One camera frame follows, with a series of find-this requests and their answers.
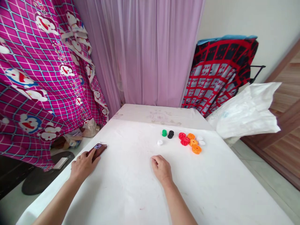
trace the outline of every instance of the brown phone case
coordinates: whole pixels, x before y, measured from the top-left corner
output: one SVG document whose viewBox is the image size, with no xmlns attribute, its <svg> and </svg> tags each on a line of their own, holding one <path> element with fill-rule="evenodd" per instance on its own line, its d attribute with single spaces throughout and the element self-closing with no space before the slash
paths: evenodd
<svg viewBox="0 0 300 225">
<path fill-rule="evenodd" d="M 102 152 L 104 152 L 104 150 L 107 148 L 107 145 L 101 144 L 101 143 L 96 144 L 96 145 L 95 145 L 95 146 L 87 153 L 87 156 L 91 153 L 91 151 L 92 151 L 94 148 L 96 149 L 96 151 L 95 151 L 95 153 L 94 153 L 94 155 L 93 155 L 92 162 L 94 162 L 94 160 L 95 160 L 97 157 L 99 157 L 99 156 L 102 154 Z"/>
</svg>

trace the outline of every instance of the green game piece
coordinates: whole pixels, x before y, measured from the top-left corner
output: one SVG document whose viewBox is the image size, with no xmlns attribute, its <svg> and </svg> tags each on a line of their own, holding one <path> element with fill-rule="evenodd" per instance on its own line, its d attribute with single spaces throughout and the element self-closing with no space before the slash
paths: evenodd
<svg viewBox="0 0 300 225">
<path fill-rule="evenodd" d="M 167 131 L 166 130 L 162 130 L 162 135 L 163 135 L 163 137 L 167 136 Z"/>
</svg>

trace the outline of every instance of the white sack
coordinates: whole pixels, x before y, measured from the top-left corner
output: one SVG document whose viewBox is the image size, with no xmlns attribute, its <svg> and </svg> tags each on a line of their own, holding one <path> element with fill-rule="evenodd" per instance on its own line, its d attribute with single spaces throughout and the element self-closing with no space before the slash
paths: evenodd
<svg viewBox="0 0 300 225">
<path fill-rule="evenodd" d="M 206 120 L 223 138 L 280 131 L 276 117 L 268 110 L 280 82 L 251 84 L 225 102 Z"/>
</svg>

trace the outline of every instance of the white tablecloth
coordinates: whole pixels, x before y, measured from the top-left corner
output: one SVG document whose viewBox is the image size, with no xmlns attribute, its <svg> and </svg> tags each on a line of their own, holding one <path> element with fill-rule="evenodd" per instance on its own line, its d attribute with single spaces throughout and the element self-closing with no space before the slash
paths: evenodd
<svg viewBox="0 0 300 225">
<path fill-rule="evenodd" d="M 174 137 L 162 137 L 163 129 L 173 130 Z M 202 136 L 207 143 L 202 153 L 182 146 L 179 132 Z M 75 196 L 64 224 L 171 224 L 163 189 L 151 168 L 150 157 L 157 154 L 169 161 L 174 182 L 198 224 L 293 224 L 215 131 L 113 118 L 82 152 L 98 142 L 108 148 Z M 31 224 L 39 216 L 70 169 L 71 164 L 18 224 Z"/>
<path fill-rule="evenodd" d="M 113 119 L 213 130 L 196 109 L 125 104 Z"/>
</svg>

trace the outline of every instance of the pink plaid fabric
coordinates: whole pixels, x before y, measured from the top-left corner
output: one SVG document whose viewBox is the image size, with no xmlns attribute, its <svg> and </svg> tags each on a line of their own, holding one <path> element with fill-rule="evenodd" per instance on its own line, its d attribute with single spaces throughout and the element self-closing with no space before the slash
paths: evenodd
<svg viewBox="0 0 300 225">
<path fill-rule="evenodd" d="M 0 154 L 44 170 L 50 145 L 108 109 L 71 0 L 0 2 Z"/>
</svg>

